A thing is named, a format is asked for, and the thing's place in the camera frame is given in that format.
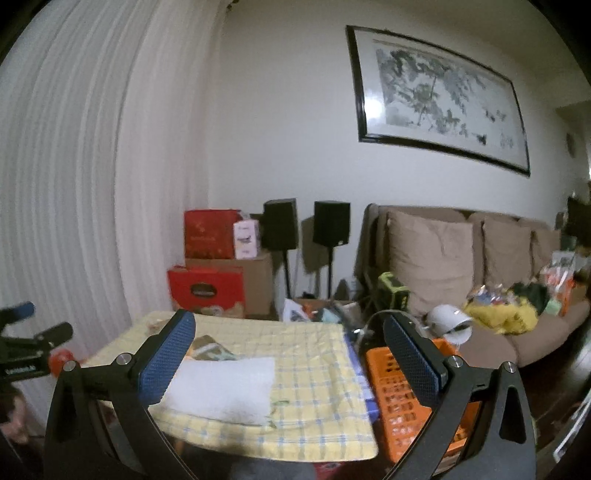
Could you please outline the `person's left hand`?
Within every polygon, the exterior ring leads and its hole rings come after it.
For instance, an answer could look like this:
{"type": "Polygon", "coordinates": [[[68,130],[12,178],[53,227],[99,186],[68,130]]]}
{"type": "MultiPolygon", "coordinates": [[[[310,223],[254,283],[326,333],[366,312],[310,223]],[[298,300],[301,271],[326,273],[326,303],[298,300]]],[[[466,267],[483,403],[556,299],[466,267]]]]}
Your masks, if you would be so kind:
{"type": "Polygon", "coordinates": [[[13,386],[1,388],[1,431],[13,443],[26,445],[29,442],[26,401],[13,386]]]}

